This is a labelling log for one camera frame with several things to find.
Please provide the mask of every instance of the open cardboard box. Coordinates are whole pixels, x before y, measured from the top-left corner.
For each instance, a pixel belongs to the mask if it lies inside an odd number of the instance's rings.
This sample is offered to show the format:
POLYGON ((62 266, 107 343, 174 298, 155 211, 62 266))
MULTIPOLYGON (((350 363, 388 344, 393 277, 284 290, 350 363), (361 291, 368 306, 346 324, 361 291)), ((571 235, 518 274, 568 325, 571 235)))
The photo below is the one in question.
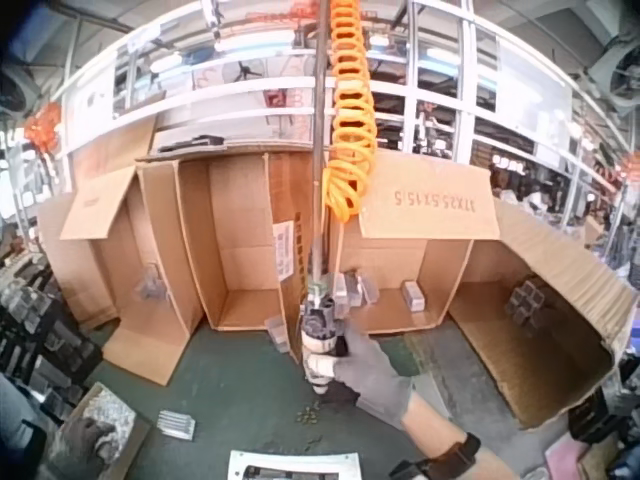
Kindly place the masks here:
POLYGON ((636 292, 575 241, 494 201, 487 170, 384 150, 376 158, 359 229, 358 220, 332 229, 334 269, 363 269, 381 288, 354 320, 403 331, 435 327, 449 311, 527 428, 590 394, 625 347, 636 292), (532 277, 562 315, 529 337, 504 306, 532 277), (423 315, 409 313, 403 280, 423 290, 423 315))
POLYGON ((189 265, 212 328, 264 330, 265 320, 283 315, 296 342, 309 243, 309 152, 308 144, 259 142, 140 159, 176 172, 189 265))
MULTIPOLYGON (((101 175, 135 165, 153 141, 156 117, 108 132, 73 152, 73 184, 82 188, 101 175)), ((60 241, 74 195, 64 194, 38 206, 38 229, 51 268, 75 319, 92 329, 118 316, 90 242, 60 241)))
POLYGON ((40 215, 52 211, 65 217, 59 239, 46 240, 52 265, 75 262, 76 271, 91 274, 70 277, 67 291, 77 286, 85 308, 100 306, 120 317, 103 348, 104 358, 166 385, 203 314, 183 241, 172 166, 127 166, 86 180, 75 197, 53 199, 40 215), (82 257, 70 255, 78 250, 82 257), (149 268, 159 273, 168 298, 140 293, 149 268))

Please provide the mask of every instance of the workbench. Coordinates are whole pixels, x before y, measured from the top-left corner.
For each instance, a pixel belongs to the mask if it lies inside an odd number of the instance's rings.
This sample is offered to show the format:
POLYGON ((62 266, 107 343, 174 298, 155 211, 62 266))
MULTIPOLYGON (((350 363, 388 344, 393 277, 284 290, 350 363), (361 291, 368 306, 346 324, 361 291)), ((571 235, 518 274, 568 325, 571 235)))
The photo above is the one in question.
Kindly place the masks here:
MULTIPOLYGON (((105 339, 113 325, 96 332, 105 339)), ((542 452, 565 431, 564 420, 536 432, 517 422, 491 377, 453 322, 424 333, 381 339, 404 375, 431 371, 451 414, 518 472, 543 462, 542 452)), ((128 478, 224 479, 232 449, 260 453, 360 455, 363 478, 386 479, 401 460, 420 453, 408 437, 353 406, 322 405, 316 424, 296 421, 317 397, 302 369, 280 354, 266 333, 219 333, 201 325, 171 382, 161 387, 104 362, 104 383, 155 424, 163 409, 197 422, 193 443, 153 430, 128 478)))

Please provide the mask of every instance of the sticker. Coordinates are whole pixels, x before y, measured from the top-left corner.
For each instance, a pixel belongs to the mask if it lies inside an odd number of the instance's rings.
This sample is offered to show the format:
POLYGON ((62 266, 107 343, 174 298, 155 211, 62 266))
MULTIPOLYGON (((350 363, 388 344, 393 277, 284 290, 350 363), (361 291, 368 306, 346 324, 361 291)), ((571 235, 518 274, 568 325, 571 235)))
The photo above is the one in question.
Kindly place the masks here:
POLYGON ((278 280, 283 281, 293 275, 293 220, 273 226, 273 244, 276 247, 278 280))

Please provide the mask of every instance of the green floor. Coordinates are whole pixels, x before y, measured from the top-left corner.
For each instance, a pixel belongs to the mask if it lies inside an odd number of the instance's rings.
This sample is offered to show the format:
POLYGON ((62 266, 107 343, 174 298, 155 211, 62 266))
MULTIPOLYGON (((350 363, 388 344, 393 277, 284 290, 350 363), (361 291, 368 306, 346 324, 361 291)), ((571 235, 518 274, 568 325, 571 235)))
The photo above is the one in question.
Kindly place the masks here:
MULTIPOLYGON (((108 335, 109 326, 100 332, 108 335)), ((394 366, 405 375, 417 366, 403 337, 382 340, 394 366)), ((217 333, 201 326, 169 386, 160 387, 104 362, 92 380, 112 389, 155 422, 163 409, 187 413, 197 422, 193 442, 152 430, 130 479, 224 479, 232 449, 280 454, 360 455, 363 477, 388 478, 402 459, 419 458, 408 438, 352 406, 323 405, 318 423, 296 422, 316 396, 302 370, 278 353, 266 333, 217 333)))

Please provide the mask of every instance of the gloved hand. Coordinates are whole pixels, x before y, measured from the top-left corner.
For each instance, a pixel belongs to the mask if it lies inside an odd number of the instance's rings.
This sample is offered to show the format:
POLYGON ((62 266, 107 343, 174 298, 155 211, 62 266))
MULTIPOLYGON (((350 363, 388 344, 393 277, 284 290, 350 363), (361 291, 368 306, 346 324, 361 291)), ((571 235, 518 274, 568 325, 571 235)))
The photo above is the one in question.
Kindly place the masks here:
POLYGON ((58 430, 43 467, 60 480, 94 480, 105 468, 97 443, 115 427, 92 418, 77 418, 58 430))
POLYGON ((345 322, 347 357, 312 354, 307 366, 318 375, 335 378, 361 395, 386 421, 398 424, 407 412, 411 396, 411 379, 401 377, 391 366, 389 357, 378 342, 345 322))

